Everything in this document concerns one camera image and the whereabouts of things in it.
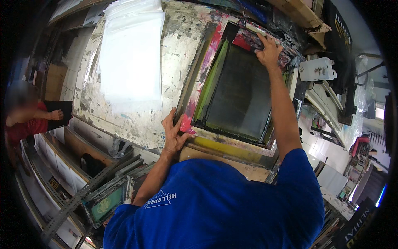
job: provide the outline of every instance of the red shirt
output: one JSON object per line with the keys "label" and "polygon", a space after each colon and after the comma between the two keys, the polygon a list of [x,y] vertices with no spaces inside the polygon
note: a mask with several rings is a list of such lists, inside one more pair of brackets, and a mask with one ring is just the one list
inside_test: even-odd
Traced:
{"label": "red shirt", "polygon": [[[38,102],[37,108],[47,111],[47,107],[43,102]],[[29,135],[46,132],[48,129],[48,120],[41,118],[32,118],[25,123],[16,123],[13,126],[5,125],[5,128],[11,145],[15,146],[19,143],[20,140],[25,139]]]}

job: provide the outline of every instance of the hair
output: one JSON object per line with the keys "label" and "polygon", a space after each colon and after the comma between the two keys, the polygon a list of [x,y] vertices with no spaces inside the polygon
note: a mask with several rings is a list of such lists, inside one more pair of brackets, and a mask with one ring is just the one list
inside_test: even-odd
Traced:
{"label": "hair", "polygon": [[36,99],[37,90],[34,85],[24,80],[14,81],[7,88],[4,98],[6,113],[9,114],[15,108],[25,106]]}

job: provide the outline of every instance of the logo print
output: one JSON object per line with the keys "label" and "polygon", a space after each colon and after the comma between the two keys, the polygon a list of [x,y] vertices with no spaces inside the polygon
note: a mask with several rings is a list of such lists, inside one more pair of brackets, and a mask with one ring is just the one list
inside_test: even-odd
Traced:
{"label": "logo print", "polygon": [[152,197],[147,203],[145,203],[144,208],[155,208],[158,206],[170,205],[171,199],[177,198],[177,194],[164,193],[160,190],[154,197]]}

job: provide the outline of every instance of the stack of plastic sheets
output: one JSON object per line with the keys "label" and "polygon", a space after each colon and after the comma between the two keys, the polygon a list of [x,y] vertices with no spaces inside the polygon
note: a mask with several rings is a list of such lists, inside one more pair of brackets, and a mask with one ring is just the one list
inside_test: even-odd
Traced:
{"label": "stack of plastic sheets", "polygon": [[98,71],[112,112],[161,110],[160,0],[118,0],[104,13]]}

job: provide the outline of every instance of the black garment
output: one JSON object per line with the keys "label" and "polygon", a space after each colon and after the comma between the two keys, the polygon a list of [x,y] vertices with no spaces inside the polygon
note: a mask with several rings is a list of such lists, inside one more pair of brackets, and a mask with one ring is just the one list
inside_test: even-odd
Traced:
{"label": "black garment", "polygon": [[47,131],[68,125],[72,118],[72,101],[43,101],[48,112],[62,110],[64,118],[61,120],[49,120]]}

